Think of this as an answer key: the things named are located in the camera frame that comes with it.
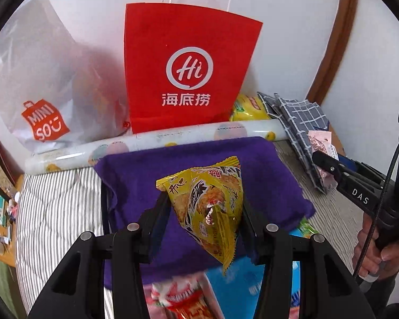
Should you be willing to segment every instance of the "white wall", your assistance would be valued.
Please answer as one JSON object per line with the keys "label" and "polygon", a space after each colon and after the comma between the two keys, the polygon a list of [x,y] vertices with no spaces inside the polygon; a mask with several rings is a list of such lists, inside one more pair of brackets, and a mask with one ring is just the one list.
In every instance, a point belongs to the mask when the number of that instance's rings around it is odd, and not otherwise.
{"label": "white wall", "polygon": [[[381,0],[358,1],[322,108],[347,155],[387,173],[399,137],[399,22]],[[390,301],[399,301],[399,277]]]}
{"label": "white wall", "polygon": [[[73,38],[106,65],[124,86],[123,31],[128,2],[161,0],[50,0]],[[207,0],[173,0],[201,4]],[[209,0],[226,9],[228,0]],[[324,55],[338,0],[231,0],[230,11],[264,22],[243,90],[279,92],[286,98],[307,94]],[[0,122],[0,139],[23,167],[27,153]]]}

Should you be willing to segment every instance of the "red paper bag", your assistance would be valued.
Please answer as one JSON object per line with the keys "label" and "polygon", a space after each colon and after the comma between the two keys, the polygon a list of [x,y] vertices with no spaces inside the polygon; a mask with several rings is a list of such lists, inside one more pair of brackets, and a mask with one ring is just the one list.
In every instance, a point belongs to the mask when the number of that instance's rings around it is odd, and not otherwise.
{"label": "red paper bag", "polygon": [[70,131],[59,110],[44,99],[25,102],[24,106],[26,110],[21,115],[30,124],[35,140],[57,140]]}
{"label": "red paper bag", "polygon": [[261,27],[212,8],[127,4],[124,66],[133,132],[228,121]]}

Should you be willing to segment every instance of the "wrapping paper roll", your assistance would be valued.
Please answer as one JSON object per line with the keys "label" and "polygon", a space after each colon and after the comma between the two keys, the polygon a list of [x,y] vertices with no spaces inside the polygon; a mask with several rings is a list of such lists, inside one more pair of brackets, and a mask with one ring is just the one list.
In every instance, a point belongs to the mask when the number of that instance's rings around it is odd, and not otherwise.
{"label": "wrapping paper roll", "polygon": [[277,119],[199,124],[98,140],[33,155],[26,160],[26,173],[36,175],[92,167],[104,156],[116,153],[251,136],[260,136],[269,141],[288,139],[281,122]]}

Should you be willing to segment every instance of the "snack package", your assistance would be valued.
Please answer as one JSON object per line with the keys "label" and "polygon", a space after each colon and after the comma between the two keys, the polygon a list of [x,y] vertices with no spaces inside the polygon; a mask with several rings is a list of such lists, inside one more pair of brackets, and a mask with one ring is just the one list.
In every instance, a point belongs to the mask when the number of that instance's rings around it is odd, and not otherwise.
{"label": "snack package", "polygon": [[[290,235],[310,238],[317,233],[307,219],[303,219]],[[249,257],[234,261],[222,276],[222,268],[216,267],[205,272],[225,318],[246,319],[254,316],[265,265],[253,265]],[[298,319],[300,309],[300,262],[293,262],[290,314],[288,319]]]}
{"label": "snack package", "polygon": [[149,317],[150,319],[171,319],[171,316],[168,316],[166,313],[166,309],[159,305],[159,303],[152,299],[152,284],[147,284],[143,286],[143,292],[145,293],[146,306],[148,307]]}
{"label": "snack package", "polygon": [[258,97],[238,95],[232,108],[230,121],[269,120],[263,103]]}
{"label": "snack package", "polygon": [[170,281],[152,284],[151,299],[157,305],[174,312],[177,319],[216,318],[194,275],[174,277]]}
{"label": "snack package", "polygon": [[157,180],[167,191],[180,225],[223,264],[235,255],[236,230],[243,210],[243,185],[238,158],[196,167]]}
{"label": "snack package", "polygon": [[[309,131],[307,135],[312,146],[312,152],[322,151],[325,154],[330,155],[332,158],[338,160],[337,150],[335,146],[331,144],[331,132]],[[335,181],[334,176],[319,167],[317,168],[319,171],[319,175],[323,180],[325,188],[331,189],[337,186],[337,182]]]}

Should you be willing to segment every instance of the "purple cloth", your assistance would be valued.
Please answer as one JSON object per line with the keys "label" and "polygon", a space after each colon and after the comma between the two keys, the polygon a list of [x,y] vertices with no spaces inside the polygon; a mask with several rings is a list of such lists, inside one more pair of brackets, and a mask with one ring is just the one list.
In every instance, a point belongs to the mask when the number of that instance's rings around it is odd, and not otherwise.
{"label": "purple cloth", "polygon": [[[312,203],[303,198],[274,145],[261,137],[238,138],[105,156],[95,170],[112,191],[108,209],[111,230],[137,221],[145,209],[155,205],[160,194],[155,188],[157,179],[210,166],[230,156],[237,156],[241,164],[244,195],[270,223],[291,231],[304,216],[314,214]],[[245,255],[240,238],[236,255]],[[141,264],[141,273],[143,283],[150,284],[219,265],[183,230],[172,211],[161,249],[150,265]],[[105,287],[111,288],[110,263],[105,264]]]}

